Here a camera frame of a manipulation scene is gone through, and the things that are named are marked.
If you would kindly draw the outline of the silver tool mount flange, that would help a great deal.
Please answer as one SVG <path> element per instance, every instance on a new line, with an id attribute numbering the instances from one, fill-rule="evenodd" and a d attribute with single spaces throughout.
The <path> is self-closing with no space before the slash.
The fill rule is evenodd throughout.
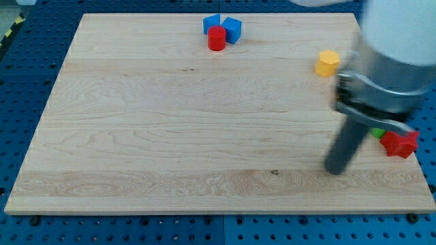
<path id="1" fill-rule="evenodd" d="M 346 115 L 347 133 L 370 128 L 411 133 L 405 121 L 434 83 L 434 65 L 391 58 L 360 36 L 338 70 L 334 109 Z"/>

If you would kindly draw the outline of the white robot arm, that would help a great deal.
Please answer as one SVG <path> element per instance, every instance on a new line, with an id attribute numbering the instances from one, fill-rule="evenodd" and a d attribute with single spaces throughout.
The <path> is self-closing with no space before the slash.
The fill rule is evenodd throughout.
<path id="1" fill-rule="evenodd" d="M 412 131 L 405 121 L 435 84 L 435 2 L 367 1 L 336 79 L 333 108 L 346 119 L 324 167 L 340 175 L 371 128 Z"/>

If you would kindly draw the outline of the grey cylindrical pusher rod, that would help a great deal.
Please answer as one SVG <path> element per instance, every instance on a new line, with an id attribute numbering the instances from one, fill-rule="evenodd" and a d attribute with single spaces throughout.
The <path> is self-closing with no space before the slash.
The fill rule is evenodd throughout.
<path id="1" fill-rule="evenodd" d="M 342 174 L 369 132 L 369 126 L 347 117 L 326 158 L 324 167 L 330 174 Z"/>

